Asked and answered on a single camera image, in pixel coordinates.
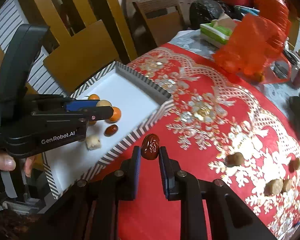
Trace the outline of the person left hand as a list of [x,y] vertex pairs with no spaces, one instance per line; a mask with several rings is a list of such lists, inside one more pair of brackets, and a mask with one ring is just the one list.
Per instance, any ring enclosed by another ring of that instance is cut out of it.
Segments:
[[[32,167],[36,156],[28,157],[24,164],[24,172],[27,177],[31,177]],[[0,150],[0,170],[1,171],[13,171],[16,167],[16,162],[8,153]]]

